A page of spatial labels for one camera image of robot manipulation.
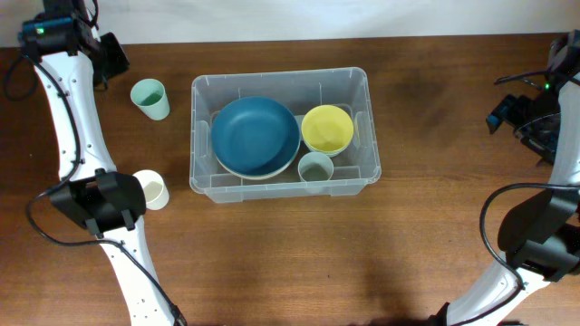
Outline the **mint green cup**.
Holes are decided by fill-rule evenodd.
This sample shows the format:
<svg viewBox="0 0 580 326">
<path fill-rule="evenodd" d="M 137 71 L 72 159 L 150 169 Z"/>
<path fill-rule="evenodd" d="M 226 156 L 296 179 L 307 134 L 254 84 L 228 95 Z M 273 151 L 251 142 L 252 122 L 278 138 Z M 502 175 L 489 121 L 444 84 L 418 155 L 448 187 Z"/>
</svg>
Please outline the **mint green cup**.
<svg viewBox="0 0 580 326">
<path fill-rule="evenodd" d="M 133 85 L 131 101 L 151 120 L 164 120 L 169 116 L 169 99 L 164 85 L 155 79 L 144 79 Z"/>
</svg>

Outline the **cream cup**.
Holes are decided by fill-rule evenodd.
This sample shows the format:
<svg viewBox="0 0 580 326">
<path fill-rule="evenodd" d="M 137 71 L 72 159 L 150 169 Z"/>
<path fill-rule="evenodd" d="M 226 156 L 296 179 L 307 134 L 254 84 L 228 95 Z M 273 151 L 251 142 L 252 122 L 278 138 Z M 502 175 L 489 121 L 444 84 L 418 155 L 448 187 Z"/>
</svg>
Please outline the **cream cup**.
<svg viewBox="0 0 580 326">
<path fill-rule="evenodd" d="M 144 192 L 146 207 L 149 210 L 161 210 L 169 202 L 169 190 L 162 175 L 158 172 L 144 169 L 133 174 L 140 182 Z"/>
</svg>

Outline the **dark blue bowl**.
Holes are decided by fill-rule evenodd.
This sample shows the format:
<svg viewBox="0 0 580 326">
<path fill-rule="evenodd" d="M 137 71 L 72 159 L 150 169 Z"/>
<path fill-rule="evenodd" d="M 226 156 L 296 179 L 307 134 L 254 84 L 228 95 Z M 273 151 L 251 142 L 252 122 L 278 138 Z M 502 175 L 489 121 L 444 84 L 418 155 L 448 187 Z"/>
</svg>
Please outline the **dark blue bowl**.
<svg viewBox="0 0 580 326">
<path fill-rule="evenodd" d="M 281 168 L 301 142 L 293 113 L 278 101 L 257 96 L 226 105 L 214 119 L 210 136 L 216 157 L 246 175 Z"/>
</svg>

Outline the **yellow small bowl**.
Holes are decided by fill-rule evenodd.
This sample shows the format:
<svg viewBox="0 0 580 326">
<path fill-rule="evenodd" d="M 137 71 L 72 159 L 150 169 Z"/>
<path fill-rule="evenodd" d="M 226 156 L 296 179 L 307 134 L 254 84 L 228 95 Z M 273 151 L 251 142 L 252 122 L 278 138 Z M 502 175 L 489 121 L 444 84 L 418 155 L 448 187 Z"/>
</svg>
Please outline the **yellow small bowl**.
<svg viewBox="0 0 580 326">
<path fill-rule="evenodd" d="M 309 110 L 301 122 L 302 139 L 316 149 L 337 150 L 351 143 L 354 125 L 351 116 L 334 105 Z"/>
</svg>

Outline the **grey translucent cup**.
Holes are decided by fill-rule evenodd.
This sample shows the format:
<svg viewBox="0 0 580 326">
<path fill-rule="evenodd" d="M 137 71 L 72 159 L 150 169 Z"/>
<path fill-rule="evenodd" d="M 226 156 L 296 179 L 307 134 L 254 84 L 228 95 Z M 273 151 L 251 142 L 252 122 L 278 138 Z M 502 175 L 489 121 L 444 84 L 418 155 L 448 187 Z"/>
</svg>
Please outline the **grey translucent cup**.
<svg viewBox="0 0 580 326">
<path fill-rule="evenodd" d="M 334 174 L 334 163 L 323 153 L 310 152 L 302 156 L 297 171 L 304 182 L 328 181 Z"/>
</svg>

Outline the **mint green small bowl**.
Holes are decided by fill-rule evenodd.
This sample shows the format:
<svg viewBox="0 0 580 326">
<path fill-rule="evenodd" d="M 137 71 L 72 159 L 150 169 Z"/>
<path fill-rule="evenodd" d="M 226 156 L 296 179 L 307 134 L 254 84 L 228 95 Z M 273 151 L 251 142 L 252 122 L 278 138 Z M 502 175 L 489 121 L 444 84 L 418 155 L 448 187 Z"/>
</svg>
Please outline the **mint green small bowl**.
<svg viewBox="0 0 580 326">
<path fill-rule="evenodd" d="M 316 149 L 315 147 L 313 147 L 312 145 L 310 145 L 306 140 L 303 140 L 303 143 L 307 146 L 307 148 L 311 152 L 319 152 L 319 153 L 325 154 L 329 158 L 334 158 L 334 157 L 338 156 L 340 153 L 342 153 L 343 151 L 345 151 L 350 146 L 350 143 L 349 143 L 349 144 L 341 147 L 340 149 L 328 151 L 328 150 Z"/>
</svg>

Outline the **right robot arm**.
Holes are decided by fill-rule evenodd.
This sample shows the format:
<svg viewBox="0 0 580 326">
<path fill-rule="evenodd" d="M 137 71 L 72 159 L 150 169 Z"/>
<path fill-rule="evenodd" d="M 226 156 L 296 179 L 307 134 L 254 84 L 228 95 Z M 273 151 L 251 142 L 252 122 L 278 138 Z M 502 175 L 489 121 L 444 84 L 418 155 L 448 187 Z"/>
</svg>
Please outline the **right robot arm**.
<svg viewBox="0 0 580 326">
<path fill-rule="evenodd" d="M 546 80 L 534 99 L 508 95 L 487 116 L 491 133 L 501 124 L 513 127 L 520 142 L 551 164 L 546 183 L 511 184 L 494 191 L 479 216 L 483 244 L 492 265 L 468 292 L 445 303 L 429 325 L 504 325 L 507 316 L 533 292 L 579 273 L 579 228 L 570 224 L 579 213 L 579 32 L 554 40 Z M 536 194 L 514 206 L 491 246 L 486 216 L 494 199 L 511 190 Z"/>
</svg>

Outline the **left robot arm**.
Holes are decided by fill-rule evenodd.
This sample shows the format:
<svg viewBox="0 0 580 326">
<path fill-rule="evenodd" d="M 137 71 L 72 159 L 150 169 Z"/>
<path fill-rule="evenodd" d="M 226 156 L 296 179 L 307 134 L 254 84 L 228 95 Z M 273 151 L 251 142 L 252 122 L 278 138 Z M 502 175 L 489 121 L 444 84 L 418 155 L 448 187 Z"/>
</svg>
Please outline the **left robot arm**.
<svg viewBox="0 0 580 326">
<path fill-rule="evenodd" d="M 59 149 L 59 181 L 46 197 L 110 260 L 133 325 L 184 325 L 160 286 L 144 232 L 146 200 L 133 175 L 118 172 L 102 135 L 94 90 L 130 62 L 112 33 L 98 33 L 97 10 L 81 0 L 43 0 L 18 34 L 21 54 L 43 85 Z"/>
</svg>

